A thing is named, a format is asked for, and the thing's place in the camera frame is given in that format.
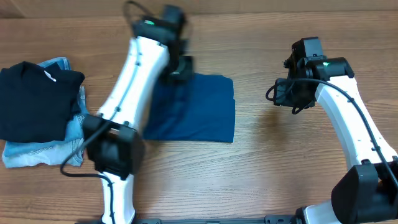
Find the blue polo shirt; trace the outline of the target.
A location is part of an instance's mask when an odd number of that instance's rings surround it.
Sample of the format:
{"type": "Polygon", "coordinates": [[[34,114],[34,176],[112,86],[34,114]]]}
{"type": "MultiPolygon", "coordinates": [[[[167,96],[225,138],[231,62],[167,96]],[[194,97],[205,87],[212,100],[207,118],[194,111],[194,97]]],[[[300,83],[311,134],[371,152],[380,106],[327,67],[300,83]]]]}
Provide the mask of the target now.
{"type": "Polygon", "coordinates": [[[180,83],[154,86],[145,140],[234,141],[233,80],[222,75],[194,74],[180,83]]]}

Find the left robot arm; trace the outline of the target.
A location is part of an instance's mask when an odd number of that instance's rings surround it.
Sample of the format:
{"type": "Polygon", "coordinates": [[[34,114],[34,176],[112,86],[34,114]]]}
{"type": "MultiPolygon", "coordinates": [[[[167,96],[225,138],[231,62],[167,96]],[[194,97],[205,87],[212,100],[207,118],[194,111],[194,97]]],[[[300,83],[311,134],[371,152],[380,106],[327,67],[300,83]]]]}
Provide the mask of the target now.
{"type": "Polygon", "coordinates": [[[132,223],[134,176],[144,158],[141,129],[158,80],[181,82],[193,76],[193,59],[184,54],[186,16],[166,5],[160,17],[147,9],[130,21],[133,37],[112,92],[95,115],[83,122],[84,143],[95,177],[103,186],[100,223],[132,223]]]}

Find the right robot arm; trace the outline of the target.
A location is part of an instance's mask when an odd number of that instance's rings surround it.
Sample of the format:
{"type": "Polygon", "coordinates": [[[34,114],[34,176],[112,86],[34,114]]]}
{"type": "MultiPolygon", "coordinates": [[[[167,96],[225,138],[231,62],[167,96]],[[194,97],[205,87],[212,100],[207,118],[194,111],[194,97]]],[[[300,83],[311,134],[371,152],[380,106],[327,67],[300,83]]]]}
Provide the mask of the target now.
{"type": "Polygon", "coordinates": [[[330,199],[297,209],[291,223],[376,223],[397,219],[397,152],[379,132],[359,94],[347,59],[328,58],[318,37],[292,44],[287,78],[267,93],[276,106],[298,114],[319,104],[346,159],[347,173],[330,199]]]}

